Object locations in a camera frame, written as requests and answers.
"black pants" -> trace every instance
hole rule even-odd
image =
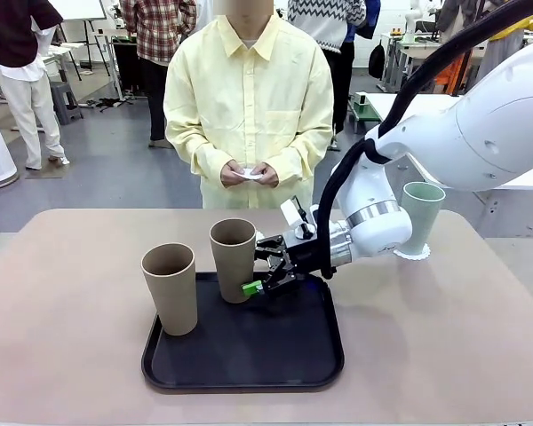
[[[163,114],[163,94],[166,91],[166,76],[168,68],[155,64],[147,59],[140,58],[142,74],[150,107],[150,120],[152,130],[150,140],[165,139],[166,117]]]
[[[323,51],[330,65],[331,80],[334,86],[333,125],[336,134],[344,129],[349,100],[349,85],[352,82],[352,68],[355,59],[354,43],[343,43],[341,54],[334,51]]]

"white pants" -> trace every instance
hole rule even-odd
[[[36,82],[13,80],[1,75],[2,93],[8,100],[8,105],[20,134],[26,142],[28,160],[26,167],[42,168],[42,150],[37,135],[36,115],[45,131],[45,146],[49,154],[54,157],[64,157],[65,152],[60,145],[60,126],[55,119],[50,81],[47,74]]]

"orange object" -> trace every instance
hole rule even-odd
[[[456,83],[463,66],[464,55],[460,55],[448,67],[444,68],[435,78],[436,85],[446,86],[444,92],[452,94],[456,91]]]

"cup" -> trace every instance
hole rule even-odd
[[[242,285],[252,282],[257,230],[244,219],[217,222],[210,231],[221,296],[230,304],[249,299]]]
[[[409,213],[412,236],[398,248],[401,253],[417,256],[423,252],[446,193],[427,182],[411,182],[402,189],[401,207]]]
[[[142,258],[142,271],[168,335],[186,335],[197,325],[195,256],[183,244],[152,248]]]

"shirt pocket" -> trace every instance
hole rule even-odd
[[[290,145],[298,133],[300,111],[267,111],[266,134],[272,138],[273,148],[280,150]]]

